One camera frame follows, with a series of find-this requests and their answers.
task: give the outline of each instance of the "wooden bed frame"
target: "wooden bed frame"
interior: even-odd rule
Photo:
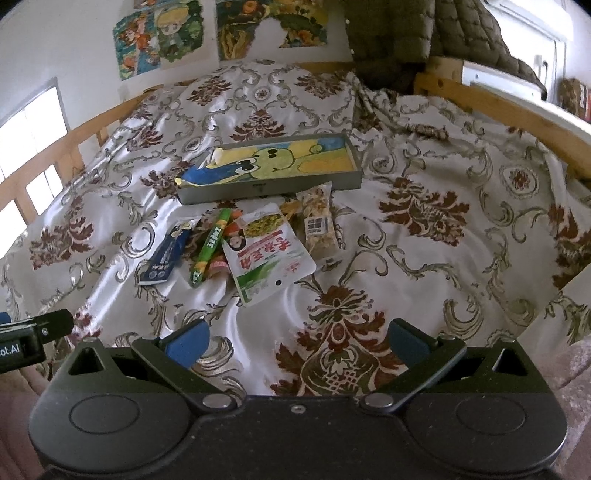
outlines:
[[[352,70],[352,63],[300,63],[301,67],[313,73],[329,73],[338,70]],[[553,150],[574,170],[579,177],[591,178],[591,145],[568,128],[549,121],[543,112],[535,113],[502,96],[479,86],[465,86],[453,78],[453,73],[442,69],[440,72],[420,73],[415,79],[415,93],[446,98],[465,110],[476,110],[511,127],[517,127],[536,136]],[[79,145],[96,136],[102,146],[109,137],[108,127],[130,116],[150,92],[160,85],[146,90],[143,94],[108,110],[85,124],[71,130],[54,144],[37,154],[21,168],[0,183],[0,210],[14,200],[23,220],[29,225],[38,216],[27,193],[27,185],[38,175],[54,165],[65,185],[84,171]]]

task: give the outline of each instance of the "blue gripper pad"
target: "blue gripper pad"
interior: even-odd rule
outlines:
[[[426,336],[419,330],[417,332],[421,336]],[[431,348],[425,340],[418,335],[413,335],[408,328],[403,328],[395,320],[391,321],[388,327],[388,341],[392,353],[402,360],[408,368],[419,364],[431,354]]]
[[[196,322],[182,335],[171,335],[170,340],[164,339],[164,353],[185,368],[191,368],[206,352],[209,346],[209,325],[207,322]]]

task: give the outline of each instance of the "label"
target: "label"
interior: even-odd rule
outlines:
[[[18,340],[15,340],[13,342],[0,343],[0,361],[15,361],[18,359],[22,359],[23,357],[24,356],[22,354],[21,344]]]
[[[324,235],[328,231],[326,217],[310,217],[306,219],[306,235]]]

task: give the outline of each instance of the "wooden bed rail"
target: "wooden bed rail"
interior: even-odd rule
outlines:
[[[0,183],[0,210],[14,200],[23,220],[29,225],[38,216],[38,213],[27,193],[27,185],[51,165],[56,167],[57,174],[63,185],[84,171],[85,166],[79,145],[93,136],[96,136],[100,146],[104,145],[109,138],[107,127],[130,116],[139,103],[153,90],[149,89],[142,95],[128,100],[71,130],[5,178]]]

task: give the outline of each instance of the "cartoon poster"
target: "cartoon poster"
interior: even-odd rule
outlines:
[[[135,10],[148,10],[173,4],[178,0],[134,0]]]
[[[160,57],[169,62],[182,59],[203,45],[203,17],[197,0],[156,10]]]
[[[281,47],[326,45],[328,15],[312,0],[217,0],[217,41],[221,60],[246,56],[264,18],[285,30]]]
[[[113,29],[113,38],[122,80],[160,66],[153,13],[138,12],[123,18]]]
[[[199,0],[135,0],[134,6],[143,10],[123,18],[113,30],[122,80],[203,59],[202,53],[194,54],[203,45]]]

